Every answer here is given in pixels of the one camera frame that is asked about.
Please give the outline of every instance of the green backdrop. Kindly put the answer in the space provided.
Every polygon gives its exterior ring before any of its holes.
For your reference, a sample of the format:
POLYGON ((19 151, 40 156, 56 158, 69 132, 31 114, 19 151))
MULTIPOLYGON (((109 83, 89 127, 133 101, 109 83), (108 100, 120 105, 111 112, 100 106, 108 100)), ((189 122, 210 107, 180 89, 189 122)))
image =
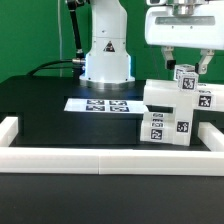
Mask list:
MULTIPOLYGON (((164 69, 160 47, 150 47, 144 39, 145 0, 120 0, 128 13, 127 51, 132 57, 132 75, 138 80, 148 78, 172 79, 173 72, 164 69)), ((61 0, 61 24, 63 58, 75 56, 75 46, 69 12, 61 0)), ((77 10, 83 49, 91 47, 91 8, 77 10)), ((14 75, 25 75, 36 66, 58 60, 58 1, 17 0, 0 1, 0 82, 14 75)), ((200 50, 175 49, 178 64, 195 64, 200 50)), ((216 55, 208 67, 208 73, 200 77, 205 82, 224 80, 224 51, 216 55)), ((59 71, 41 71, 38 75, 59 75, 59 71)), ((71 71, 63 71, 71 76, 71 71)))

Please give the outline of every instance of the printed marker sheet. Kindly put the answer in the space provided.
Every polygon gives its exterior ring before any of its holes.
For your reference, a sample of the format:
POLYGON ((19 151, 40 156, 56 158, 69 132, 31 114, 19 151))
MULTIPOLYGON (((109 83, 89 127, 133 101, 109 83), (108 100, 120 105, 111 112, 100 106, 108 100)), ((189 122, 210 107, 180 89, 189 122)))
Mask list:
POLYGON ((143 101, 104 100, 104 99, 73 99, 70 98, 65 106, 70 112, 98 112, 98 113, 131 113, 143 114, 148 111, 143 101))

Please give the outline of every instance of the black table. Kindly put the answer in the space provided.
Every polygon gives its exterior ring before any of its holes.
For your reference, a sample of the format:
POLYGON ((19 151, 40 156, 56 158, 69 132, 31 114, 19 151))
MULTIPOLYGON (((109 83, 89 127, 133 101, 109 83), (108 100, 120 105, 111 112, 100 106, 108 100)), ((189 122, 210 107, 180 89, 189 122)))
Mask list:
MULTIPOLYGON (((142 100, 145 82, 123 91, 71 78, 15 76, 0 84, 0 120, 18 116, 13 147, 207 150, 139 141, 143 115, 64 112, 67 99, 142 100)), ((223 128, 221 113, 195 113, 223 128)), ((223 177, 0 174, 0 223, 223 223, 223 177)))

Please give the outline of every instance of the cable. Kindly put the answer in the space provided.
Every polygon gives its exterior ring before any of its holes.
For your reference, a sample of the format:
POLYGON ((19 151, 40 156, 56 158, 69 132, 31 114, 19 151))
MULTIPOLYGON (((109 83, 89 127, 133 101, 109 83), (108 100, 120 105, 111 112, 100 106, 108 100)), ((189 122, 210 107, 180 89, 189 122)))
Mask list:
POLYGON ((158 68, 158 64, 157 64, 157 60, 156 60, 156 57, 155 57, 155 52, 154 52, 154 49, 152 47, 152 45, 149 45, 150 46, 150 51, 151 51, 151 55, 152 55, 152 59, 154 61, 154 68, 156 70, 156 73, 157 73, 157 78, 160 79, 160 74, 159 74, 159 68, 158 68))
POLYGON ((59 34, 59 58, 63 58, 63 39, 62 39, 62 27, 61 27, 61 0, 58 0, 58 34, 59 34))
POLYGON ((72 59, 58 60, 58 61, 52 61, 52 62, 48 62, 48 63, 42 64, 42 65, 38 66, 37 68, 29 71, 26 75, 33 76, 34 73, 36 73, 37 71, 39 71, 41 69, 46 68, 47 66, 56 65, 56 64, 63 64, 63 63, 72 63, 72 59))

